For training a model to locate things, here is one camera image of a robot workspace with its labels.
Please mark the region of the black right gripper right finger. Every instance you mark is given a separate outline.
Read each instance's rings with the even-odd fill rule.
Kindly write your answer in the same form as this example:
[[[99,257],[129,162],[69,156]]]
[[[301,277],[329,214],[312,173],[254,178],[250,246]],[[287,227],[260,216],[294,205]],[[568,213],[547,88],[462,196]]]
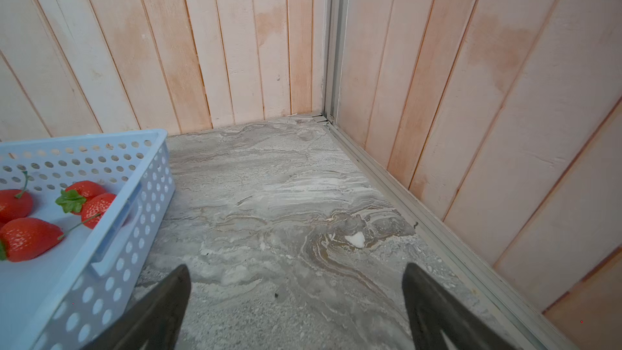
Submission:
[[[403,272],[402,291],[416,349],[513,348],[414,262]]]

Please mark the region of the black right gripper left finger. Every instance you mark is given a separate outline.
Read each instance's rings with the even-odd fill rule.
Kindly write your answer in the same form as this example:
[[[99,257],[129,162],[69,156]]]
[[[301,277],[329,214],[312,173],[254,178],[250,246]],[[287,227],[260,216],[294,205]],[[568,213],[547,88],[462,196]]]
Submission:
[[[190,292],[190,272],[182,264],[84,348],[174,349]]]

